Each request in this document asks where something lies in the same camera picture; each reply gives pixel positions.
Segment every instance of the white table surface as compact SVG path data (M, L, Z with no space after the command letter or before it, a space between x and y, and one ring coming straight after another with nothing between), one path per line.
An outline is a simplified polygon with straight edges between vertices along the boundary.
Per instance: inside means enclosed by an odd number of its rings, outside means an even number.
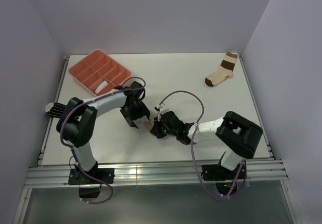
M132 76L146 80L146 97L143 100L154 116L154 106L168 93L186 90L196 94L204 103L205 115L201 122L218 119L227 111L259 123L247 81L237 59L234 77L217 87L208 87L204 79L220 65L225 53L184 54L117 54L110 55L132 71ZM69 59L58 101L67 104L70 98L93 97L68 73L68 69L85 55L73 55ZM166 105L184 122L195 122L201 112L199 102L192 96L178 93L166 100ZM66 165L70 150L59 141L56 131L58 119L53 119L42 165ZM119 109L114 109L96 120L91 139L93 155L99 163L146 163L168 161L190 161L190 147L176 141L174 137L156 139L147 130L131 128ZM195 146L198 160L218 160L226 150L221 141L207 142ZM254 158L269 158L262 137Z

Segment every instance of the sock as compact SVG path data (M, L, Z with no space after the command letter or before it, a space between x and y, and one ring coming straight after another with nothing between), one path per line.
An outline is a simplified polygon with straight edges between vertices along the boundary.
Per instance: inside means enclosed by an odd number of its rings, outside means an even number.
M150 132L154 126L154 119L152 118L151 120L144 122L143 126Z
M51 102L48 103L45 109L45 112L48 116L60 118L65 110L66 105L58 103L58 102Z
M205 83L210 87L215 87L225 79L233 77L233 68L237 61L237 55L227 52L218 70L207 76Z

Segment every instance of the striped sock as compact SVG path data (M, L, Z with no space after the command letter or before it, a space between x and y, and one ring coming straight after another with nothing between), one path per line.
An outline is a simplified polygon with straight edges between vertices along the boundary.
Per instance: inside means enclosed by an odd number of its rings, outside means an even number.
M218 70L206 77L205 83L210 87L215 87L225 79L233 77L233 68L237 61L237 55L227 52Z

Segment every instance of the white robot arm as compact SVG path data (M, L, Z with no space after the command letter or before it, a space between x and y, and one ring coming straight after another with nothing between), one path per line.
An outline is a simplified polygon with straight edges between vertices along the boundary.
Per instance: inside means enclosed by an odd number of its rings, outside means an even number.
M142 88L138 91L124 91L126 88L119 86L110 91L109 97L101 95L91 99L80 100L72 98L57 124L57 131L61 132L62 125L70 112L80 104L89 102L82 107L79 107L68 119L64 129L62 130L63 139L66 144L72 149L75 160L80 164L84 171L89 172L92 169L97 169L97 161L95 160L91 146L90 138L93 135L95 120L104 113L107 113L115 108L120 108L125 120L131 127L137 127L135 121L146 117L149 119L150 111L142 102L140 96L144 96L144 88L138 82L133 82L130 89Z
M154 118L150 133L157 138L171 135L183 144L190 144L196 124L183 123L165 105L155 109L158 117ZM243 159L254 157L262 134L263 130L258 125L234 112L227 112L222 118L200 123L193 141L194 144L204 141L223 141L228 150L224 153L220 166L234 171Z

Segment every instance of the black bracket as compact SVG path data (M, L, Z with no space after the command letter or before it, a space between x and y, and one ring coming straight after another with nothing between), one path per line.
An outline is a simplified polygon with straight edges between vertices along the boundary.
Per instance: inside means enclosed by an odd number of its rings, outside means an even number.
M99 197L101 187L80 187L78 189L78 195L82 199L91 199Z
M205 181L225 181L225 180L232 180L235 178L238 168L240 164L237 165L237 167L230 171L228 169L225 169L220 164L217 165L203 165L202 166L202 178ZM239 180L243 180L246 175L245 172L245 166L241 168L241 171L237 177Z
M68 114L83 101L74 97L70 99L65 110L60 117L56 130L61 131L62 123L67 118ZM65 140L72 142L75 147L84 146L91 139L94 131L97 109L84 105L77 109L69 118L64 130L63 137Z
M254 157L262 134L261 127L231 111L226 112L223 123L216 131L216 136L237 155L245 159Z
M96 169L94 177L104 181L107 184L112 184L114 181L114 169L113 168ZM68 184L69 185L88 185L88 184L100 184L100 183L88 178L79 169L71 169L69 173Z
M129 87L117 86L114 89L124 90L126 88L135 89L141 87L142 85L139 82L133 81ZM135 124L135 120L144 116L148 120L150 119L150 111L142 102L145 97L145 89L138 91L126 91L124 92L124 95L126 96L126 101L124 106L121 107L120 112L130 127L138 128Z

